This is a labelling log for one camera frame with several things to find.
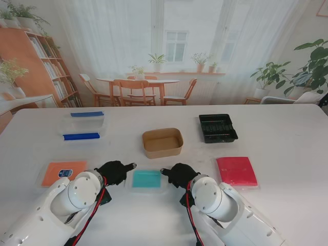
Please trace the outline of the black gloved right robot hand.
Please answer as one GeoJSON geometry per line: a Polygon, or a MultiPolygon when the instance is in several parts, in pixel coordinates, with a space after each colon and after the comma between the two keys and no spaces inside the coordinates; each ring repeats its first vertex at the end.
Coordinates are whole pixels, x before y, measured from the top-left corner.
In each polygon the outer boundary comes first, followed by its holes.
{"type": "Polygon", "coordinates": [[[176,188],[187,189],[188,183],[194,179],[199,172],[194,171],[194,169],[184,163],[177,163],[171,169],[162,168],[160,170],[161,174],[168,178],[168,183],[173,184],[176,188]]]}

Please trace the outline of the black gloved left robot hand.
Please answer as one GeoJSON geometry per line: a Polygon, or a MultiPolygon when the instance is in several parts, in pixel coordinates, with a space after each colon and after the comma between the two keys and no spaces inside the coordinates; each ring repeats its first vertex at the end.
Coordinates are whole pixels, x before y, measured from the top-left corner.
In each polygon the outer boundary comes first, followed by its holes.
{"type": "Polygon", "coordinates": [[[95,170],[106,179],[105,185],[119,185],[121,182],[126,180],[127,173],[137,167],[136,163],[130,163],[123,165],[120,161],[109,161],[103,164],[100,168],[95,170]]]}

